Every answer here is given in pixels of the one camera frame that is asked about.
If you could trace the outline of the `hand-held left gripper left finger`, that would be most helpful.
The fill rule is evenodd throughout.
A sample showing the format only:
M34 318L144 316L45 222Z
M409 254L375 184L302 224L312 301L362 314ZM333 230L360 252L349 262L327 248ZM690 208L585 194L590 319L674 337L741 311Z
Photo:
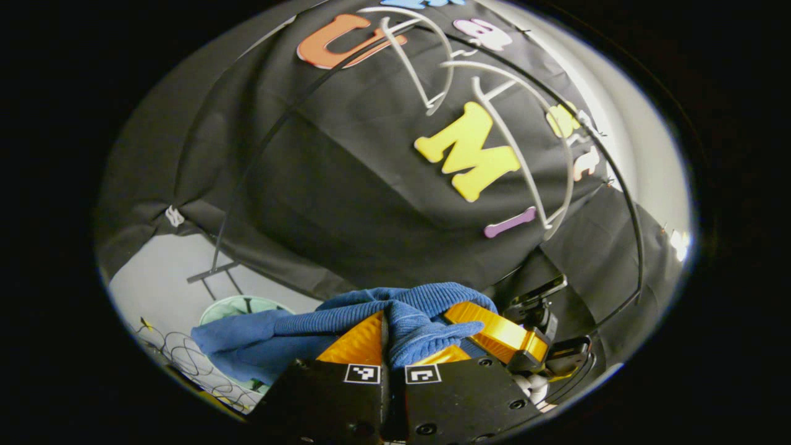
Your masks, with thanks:
M390 405L388 323L367 316L319 355L294 360L250 416L266 444L381 444Z

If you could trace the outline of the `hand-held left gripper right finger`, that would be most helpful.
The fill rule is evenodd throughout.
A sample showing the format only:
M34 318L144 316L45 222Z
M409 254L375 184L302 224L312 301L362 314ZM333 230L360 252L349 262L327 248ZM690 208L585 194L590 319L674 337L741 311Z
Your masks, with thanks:
M403 369L407 444L484 444L541 414L499 358L486 353Z

